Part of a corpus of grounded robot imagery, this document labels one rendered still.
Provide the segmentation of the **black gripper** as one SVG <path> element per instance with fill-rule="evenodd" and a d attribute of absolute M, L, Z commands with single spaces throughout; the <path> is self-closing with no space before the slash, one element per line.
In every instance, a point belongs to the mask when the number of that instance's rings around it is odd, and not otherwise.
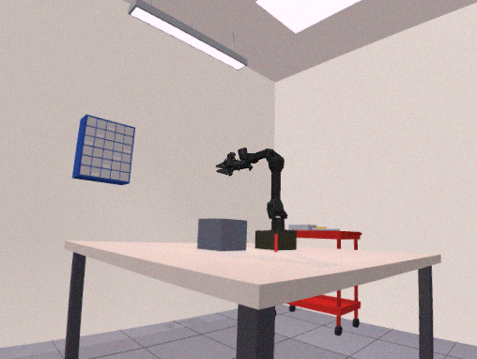
<path fill-rule="evenodd" d="M 224 160 L 224 162 L 216 165 L 216 167 L 221 168 L 219 170 L 216 170 L 216 172 L 225 174 L 227 176 L 232 176 L 234 170 L 240 171 L 241 162 L 239 160 L 232 162 L 232 158 L 230 156 L 226 157 L 226 159 Z"/>

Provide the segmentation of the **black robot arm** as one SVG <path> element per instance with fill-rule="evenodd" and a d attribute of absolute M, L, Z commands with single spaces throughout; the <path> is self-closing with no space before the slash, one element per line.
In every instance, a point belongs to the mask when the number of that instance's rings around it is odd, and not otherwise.
<path fill-rule="evenodd" d="M 266 158 L 269 162 L 269 169 L 271 171 L 271 200 L 267 204 L 267 211 L 269 219 L 272 220 L 271 231 L 286 231 L 285 219 L 287 219 L 288 215 L 281 201 L 281 172 L 285 165 L 285 159 L 271 148 L 266 148 L 257 153 L 248 153 L 247 148 L 240 148 L 238 156 L 241 162 L 241 169 L 249 168 L 249 171 L 253 168 L 251 164 L 257 163 L 258 160 Z"/>

